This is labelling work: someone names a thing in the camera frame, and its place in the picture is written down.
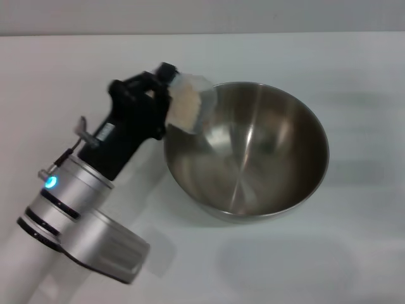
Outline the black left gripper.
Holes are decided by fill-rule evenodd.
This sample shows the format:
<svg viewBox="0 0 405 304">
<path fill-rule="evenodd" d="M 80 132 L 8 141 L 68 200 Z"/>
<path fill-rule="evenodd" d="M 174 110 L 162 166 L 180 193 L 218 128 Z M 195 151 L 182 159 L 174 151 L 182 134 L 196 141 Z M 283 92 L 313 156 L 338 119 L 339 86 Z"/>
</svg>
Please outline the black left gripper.
<svg viewBox="0 0 405 304">
<path fill-rule="evenodd" d="M 144 141 L 163 138 L 172 100 L 168 87 L 176 76 L 177 68 L 163 62 L 153 72 L 113 80 L 108 87 L 111 111 L 94 133 L 98 147 L 85 144 L 78 158 L 115 180 Z"/>
</svg>

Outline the white rice grains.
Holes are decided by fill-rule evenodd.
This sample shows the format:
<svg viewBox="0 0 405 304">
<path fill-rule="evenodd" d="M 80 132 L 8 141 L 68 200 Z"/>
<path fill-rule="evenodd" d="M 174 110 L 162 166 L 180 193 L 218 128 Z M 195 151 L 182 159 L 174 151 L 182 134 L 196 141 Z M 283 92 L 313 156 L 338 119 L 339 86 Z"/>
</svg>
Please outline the white rice grains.
<svg viewBox="0 0 405 304">
<path fill-rule="evenodd" d="M 189 83 L 173 86 L 169 91 L 172 100 L 166 124 L 189 134 L 196 133 L 201 112 L 199 93 Z"/>
</svg>

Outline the clear plastic measuring cup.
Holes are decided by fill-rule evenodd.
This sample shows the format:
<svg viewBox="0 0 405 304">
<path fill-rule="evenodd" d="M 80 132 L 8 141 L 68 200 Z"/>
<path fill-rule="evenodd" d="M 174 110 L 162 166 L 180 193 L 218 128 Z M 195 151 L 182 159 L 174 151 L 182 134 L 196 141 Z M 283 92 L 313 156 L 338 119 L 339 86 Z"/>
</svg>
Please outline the clear plastic measuring cup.
<svg viewBox="0 0 405 304">
<path fill-rule="evenodd" d="M 205 77 L 179 73 L 169 86 L 171 97 L 165 125 L 198 134 L 217 104 L 214 85 Z"/>
</svg>

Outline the stainless steel bowl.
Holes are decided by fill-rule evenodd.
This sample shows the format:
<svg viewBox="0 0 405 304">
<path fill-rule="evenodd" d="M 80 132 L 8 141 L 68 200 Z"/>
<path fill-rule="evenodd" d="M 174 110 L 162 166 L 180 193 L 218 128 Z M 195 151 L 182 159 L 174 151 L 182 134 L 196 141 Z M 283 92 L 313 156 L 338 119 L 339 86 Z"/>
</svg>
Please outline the stainless steel bowl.
<svg viewBox="0 0 405 304">
<path fill-rule="evenodd" d="M 169 127 L 168 170 L 205 212 L 259 222 L 312 196 L 330 159 L 318 117 L 293 95 L 254 82 L 216 86 L 215 112 L 196 135 Z"/>
</svg>

